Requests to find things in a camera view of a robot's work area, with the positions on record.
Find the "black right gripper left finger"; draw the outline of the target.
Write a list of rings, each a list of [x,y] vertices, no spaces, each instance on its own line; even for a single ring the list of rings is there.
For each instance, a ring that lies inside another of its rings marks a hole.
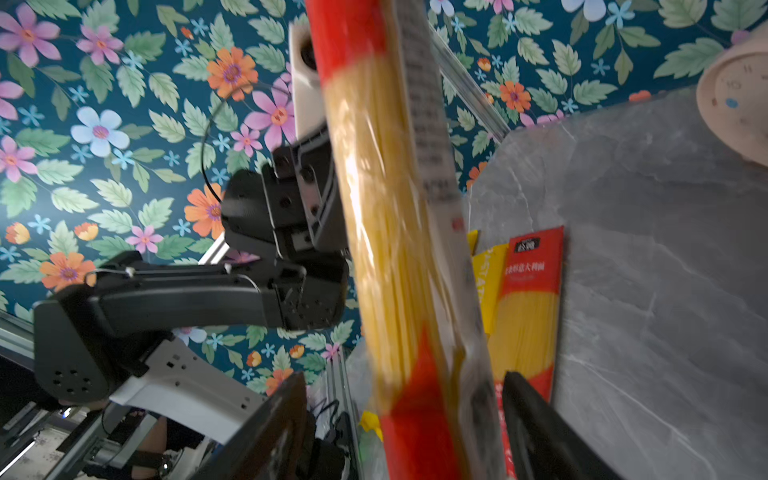
[[[295,479],[307,415],[305,378],[291,376],[191,479]]]

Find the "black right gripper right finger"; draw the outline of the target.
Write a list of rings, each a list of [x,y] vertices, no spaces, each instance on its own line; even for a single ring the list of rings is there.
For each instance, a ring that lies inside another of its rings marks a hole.
[[[621,479],[517,372],[505,375],[502,405],[518,479]]]

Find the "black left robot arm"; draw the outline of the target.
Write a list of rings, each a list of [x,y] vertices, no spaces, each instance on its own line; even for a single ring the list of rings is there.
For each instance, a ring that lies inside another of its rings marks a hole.
[[[231,325],[307,331],[340,321],[347,239],[327,127],[275,149],[260,172],[235,173],[221,212],[223,248],[251,261],[151,265],[127,251],[93,285],[71,285],[38,303],[38,384],[74,405],[109,399],[228,442],[263,399],[173,332]]]

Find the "red spaghetti bag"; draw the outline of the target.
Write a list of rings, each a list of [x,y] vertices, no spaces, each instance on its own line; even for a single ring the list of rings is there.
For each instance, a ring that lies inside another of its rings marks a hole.
[[[488,338],[499,409],[508,372],[522,375],[545,401],[551,398],[564,242],[560,226],[508,243]]]
[[[310,1],[393,479],[506,475],[453,147],[420,1]]]

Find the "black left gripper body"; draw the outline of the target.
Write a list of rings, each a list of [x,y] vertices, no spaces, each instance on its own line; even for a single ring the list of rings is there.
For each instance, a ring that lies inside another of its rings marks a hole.
[[[259,173],[240,170],[221,203],[224,241],[262,259],[342,258],[348,248],[329,129],[273,151]]]

